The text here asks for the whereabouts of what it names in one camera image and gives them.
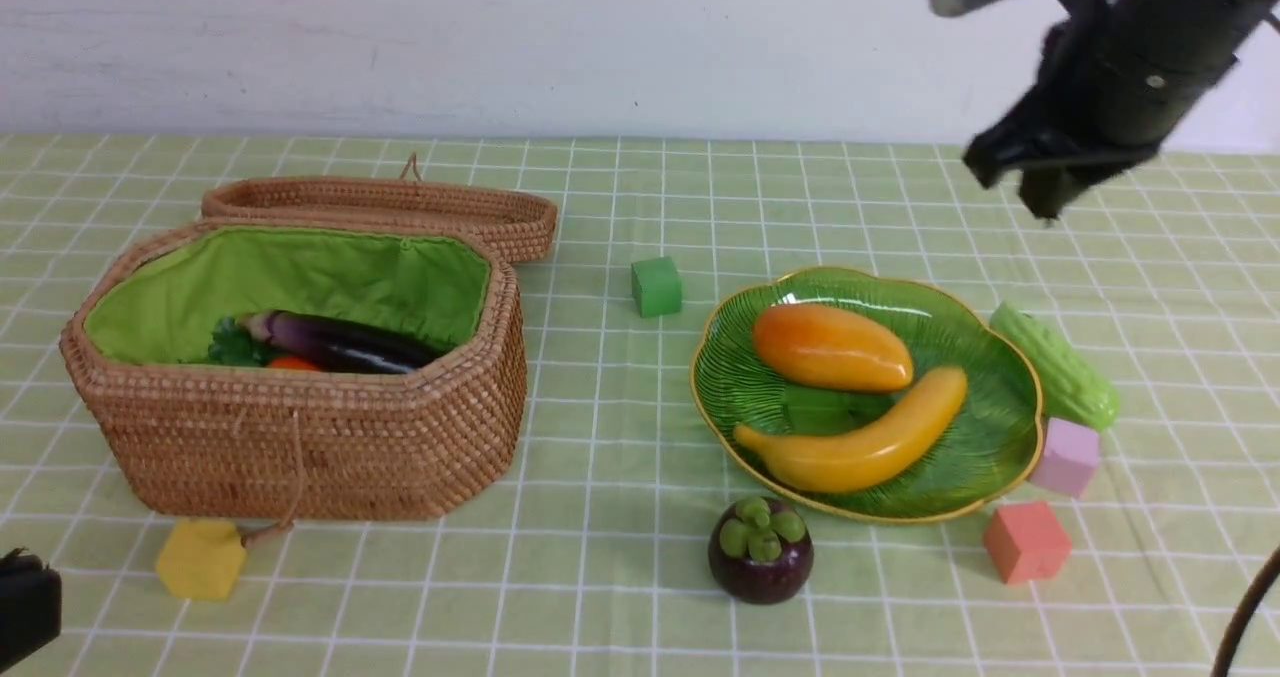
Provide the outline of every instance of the basket lid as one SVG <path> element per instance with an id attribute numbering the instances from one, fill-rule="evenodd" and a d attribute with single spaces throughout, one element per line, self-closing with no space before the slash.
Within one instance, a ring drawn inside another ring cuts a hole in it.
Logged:
<path id="1" fill-rule="evenodd" d="M 413 173 L 415 180 L 404 177 Z M 251 177 L 205 193 L 205 218 L 342 216 L 361 227 L 467 232 L 507 262 L 544 259 L 558 207 L 516 189 L 422 180 L 412 152 L 398 179 L 385 177 Z"/>

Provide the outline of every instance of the black cable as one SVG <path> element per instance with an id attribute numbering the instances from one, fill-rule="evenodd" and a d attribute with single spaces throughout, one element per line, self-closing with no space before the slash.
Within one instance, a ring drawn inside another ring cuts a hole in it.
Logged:
<path id="1" fill-rule="evenodd" d="M 1258 576 L 1253 577 L 1253 584 L 1244 591 L 1240 607 L 1235 608 L 1235 614 L 1222 635 L 1222 644 L 1217 648 L 1217 658 L 1213 660 L 1213 671 L 1210 672 L 1210 677 L 1228 677 L 1231 660 L 1235 659 L 1235 650 L 1240 648 L 1244 631 L 1249 627 L 1249 619 L 1258 612 L 1267 591 L 1271 590 L 1277 578 L 1280 578 L 1280 548 L 1271 553 L 1271 559 L 1267 559 L 1267 563 L 1258 571 Z"/>

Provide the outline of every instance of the mangosteen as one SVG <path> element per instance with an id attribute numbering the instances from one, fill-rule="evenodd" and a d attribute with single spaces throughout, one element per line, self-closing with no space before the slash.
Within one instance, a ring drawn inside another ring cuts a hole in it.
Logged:
<path id="1" fill-rule="evenodd" d="M 778 604 L 796 595 L 813 571 L 813 540 L 804 517 L 785 500 L 736 500 L 707 545 L 712 577 L 748 604 Z"/>

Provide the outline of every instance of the green fabric lining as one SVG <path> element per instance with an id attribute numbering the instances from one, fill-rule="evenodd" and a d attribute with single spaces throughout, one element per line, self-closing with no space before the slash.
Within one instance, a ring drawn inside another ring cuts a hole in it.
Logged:
<path id="1" fill-rule="evenodd" d="M 288 308 L 452 349 L 475 334 L 488 288 L 489 262 L 444 235 L 221 227 L 138 267 L 84 331 L 119 362 L 202 362 L 221 317 Z"/>

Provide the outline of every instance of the basket string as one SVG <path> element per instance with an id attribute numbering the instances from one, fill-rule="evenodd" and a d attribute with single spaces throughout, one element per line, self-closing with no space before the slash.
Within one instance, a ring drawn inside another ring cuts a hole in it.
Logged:
<path id="1" fill-rule="evenodd" d="M 413 170 L 413 177 L 417 177 L 417 180 L 420 182 L 422 180 L 422 173 L 417 168 L 417 150 L 413 150 L 413 152 L 408 154 L 408 161 L 404 163 L 404 168 L 403 170 L 401 170 L 399 179 L 403 180 L 404 175 L 407 175 L 410 170 Z"/>
<path id="2" fill-rule="evenodd" d="M 233 427 L 233 431 L 237 433 L 239 431 L 239 421 L 243 417 L 244 413 L 242 412 L 241 416 L 236 418 L 236 425 Z M 279 535 L 287 535 L 293 530 L 293 521 L 298 513 L 298 506 L 302 503 L 302 490 L 306 486 L 306 477 L 307 477 L 306 467 L 303 467 L 302 465 L 302 430 L 301 426 L 298 426 L 297 410 L 293 411 L 293 462 L 297 468 L 297 472 L 294 475 L 294 481 L 293 481 L 294 482 L 293 500 L 292 503 L 289 503 L 288 512 L 285 512 L 284 516 L 280 517 L 275 523 L 269 525 L 266 527 L 261 527 L 259 530 L 253 530 L 252 532 L 248 532 L 247 535 L 241 538 L 241 545 L 243 545 L 244 549 L 250 549 L 252 548 L 252 545 L 256 545 L 271 538 Z"/>

